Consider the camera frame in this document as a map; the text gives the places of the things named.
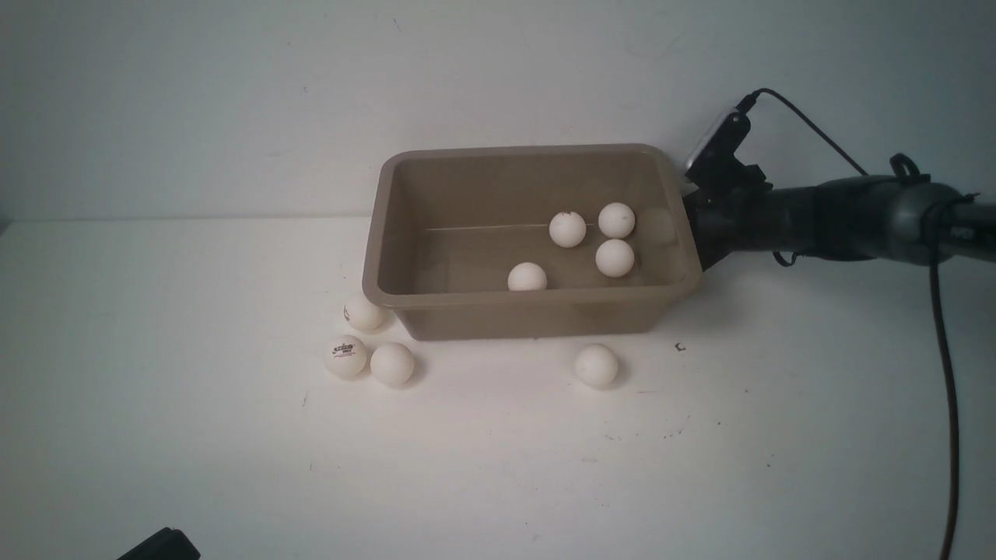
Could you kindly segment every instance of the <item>container inner wall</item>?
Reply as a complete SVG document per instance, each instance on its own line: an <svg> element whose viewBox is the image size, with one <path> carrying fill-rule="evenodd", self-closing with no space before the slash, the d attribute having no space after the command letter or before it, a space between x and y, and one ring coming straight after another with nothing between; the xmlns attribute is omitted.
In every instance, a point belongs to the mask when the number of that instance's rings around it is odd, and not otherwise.
<svg viewBox="0 0 996 560"><path fill-rule="evenodd" d="M654 231L669 212L664 179L645 153L414 158L392 180L378 275L386 293L506 291L508 272L526 261L543 267L548 289L662 286L687 273L679 244ZM626 240L636 264L623 278L595 265L606 238L594 224L610 202L636 213ZM550 219L561 211L589 224L580 246L550 239Z"/></svg>

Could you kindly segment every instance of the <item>beige plastic tub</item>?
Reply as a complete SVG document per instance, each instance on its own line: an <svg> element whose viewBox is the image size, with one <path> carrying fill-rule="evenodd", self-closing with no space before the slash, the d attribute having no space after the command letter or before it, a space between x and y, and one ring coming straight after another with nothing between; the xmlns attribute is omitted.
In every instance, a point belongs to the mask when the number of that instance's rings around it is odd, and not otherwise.
<svg viewBox="0 0 996 560"><path fill-rule="evenodd" d="M595 265L610 202L636 213L626 240L636 264L623 278ZM589 224L578 247L550 239L561 211ZM544 268L547 290L508 291L521 262ZM396 155L380 172L363 285L428 341L644 332L701 277L670 161L649 145L611 144Z"/></svg>

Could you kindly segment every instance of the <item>black wire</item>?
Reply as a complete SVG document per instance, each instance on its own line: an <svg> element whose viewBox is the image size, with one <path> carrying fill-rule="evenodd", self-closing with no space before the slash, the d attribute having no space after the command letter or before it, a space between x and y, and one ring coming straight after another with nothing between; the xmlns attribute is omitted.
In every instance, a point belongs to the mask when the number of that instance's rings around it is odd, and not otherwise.
<svg viewBox="0 0 996 560"><path fill-rule="evenodd" d="M968 195L954 200L941 202L931 208L925 215L923 231L927 235L927 245L930 249L930 307L933 310L934 330L937 331L937 348L940 351L940 365L944 371L944 388L947 390L947 423L948 445L950 447L951 471L950 490L947 497L947 523L944 527L944 542L941 544L940 558L947 560L951 556L951 545L954 543L954 528L958 522L958 494L960 493L961 469L961 434L958 428L958 396L954 387L954 367L951 365L951 350L947 345L947 329L944 328L944 312L940 305L940 218L944 211L953 204L969 202L974 196Z"/></svg>
<svg viewBox="0 0 996 560"><path fill-rule="evenodd" d="M958 470L961 468L958 430L958 396L954 390L954 368L951 366L951 351L947 346L947 332L944 329L944 312L940 308L940 278L937 272L937 248L931 249L930 258L930 306L933 308L934 329L937 331L937 347L940 350L940 364L944 370L944 388L947 389L948 445L951 454L951 487L947 496L947 524L944 526L944 542L940 548L941 560L951 556L954 542L954 526L958 522Z"/></svg>
<svg viewBox="0 0 996 560"><path fill-rule="evenodd" d="M792 113L795 113L800 119L802 119L803 123L806 123L806 125L808 125L809 128L812 129L814 133L816 133L817 135L819 135L820 138L823 139L824 142L826 142L827 144L829 144L830 147L832 147L834 149L834 151L836 151L841 157L843 157L844 160L847 163L850 163L851 167L853 167L855 169L855 171L857 171L859 174L862 174L862 175L867 175L868 174L868 172L865 171L865 169L863 167L861 167L860 165L858 165L858 162L854 161L854 159L851 158L848 155L848 153L846 151L844 151L844 149L842 147L840 147L839 145L837 145L837 143L835 141L830 140L830 137L828 137L826 133L824 133L823 131L821 131L820 127L816 126L816 123L813 123L812 121L810 121L809 117L806 117L805 115L803 115L802 111L799 111L799 108L797 108L795 105L793 105L793 103L790 102L789 100L785 99L785 96L783 96L782 94L779 94L775 90L770 90L768 88L761 88L760 90L756 90L753 93L751 93L751 95L747 96L747 98L744 98L744 101L740 102L740 105L738 105L737 108L740 109L741 112L746 113L747 111L750 110L751 107L754 106L754 103L757 101L757 98L759 98L761 96L761 94L768 94L769 96L771 96L771 97L775 98L776 100L782 102L782 104L785 105L785 107L789 108L792 111Z"/></svg>

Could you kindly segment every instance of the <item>white backdrop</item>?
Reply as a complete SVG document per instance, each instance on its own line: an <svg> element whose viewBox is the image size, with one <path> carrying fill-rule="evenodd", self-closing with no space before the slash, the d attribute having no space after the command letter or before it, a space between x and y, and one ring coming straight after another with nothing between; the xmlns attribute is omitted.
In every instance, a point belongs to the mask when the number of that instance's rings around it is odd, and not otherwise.
<svg viewBox="0 0 996 560"><path fill-rule="evenodd" d="M366 215L408 149L644 141L762 86L866 167L987 190L985 0L0 0L0 216ZM850 173L775 102L744 159Z"/></svg>

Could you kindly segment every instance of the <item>ping pong ball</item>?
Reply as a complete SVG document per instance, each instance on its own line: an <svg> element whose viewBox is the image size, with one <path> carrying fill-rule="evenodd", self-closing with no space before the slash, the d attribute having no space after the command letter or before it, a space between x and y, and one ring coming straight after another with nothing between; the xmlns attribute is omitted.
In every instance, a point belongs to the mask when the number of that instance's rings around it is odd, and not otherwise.
<svg viewBox="0 0 996 560"><path fill-rule="evenodd" d="M613 202L599 212L599 229L611 239L622 239L632 232L636 216L621 202Z"/></svg>
<svg viewBox="0 0 996 560"><path fill-rule="evenodd" d="M513 292L547 289L547 273L540 265L524 262L508 273L508 289Z"/></svg>
<svg viewBox="0 0 996 560"><path fill-rule="evenodd" d="M371 333L383 323L386 312L374 305L363 294L357 294L346 302L343 316L351 327L361 333Z"/></svg>
<svg viewBox="0 0 996 560"><path fill-rule="evenodd" d="M373 351L371 372L381 383L398 387L415 371L415 356L404 344L389 342Z"/></svg>
<svg viewBox="0 0 996 560"><path fill-rule="evenodd" d="M601 344L585 346L574 361L574 373L585 385L595 389L608 387L619 370L619 359Z"/></svg>
<svg viewBox="0 0 996 560"><path fill-rule="evenodd" d="M595 265L610 278L625 276L635 261L632 247L621 239L610 239L595 252Z"/></svg>
<svg viewBox="0 0 996 560"><path fill-rule="evenodd" d="M332 339L325 354L325 367L343 379L355 377L367 364L367 346L357 337L342 335Z"/></svg>
<svg viewBox="0 0 996 560"><path fill-rule="evenodd" d="M565 249L577 247L587 230L585 218L578 212L561 212L550 220L550 238Z"/></svg>

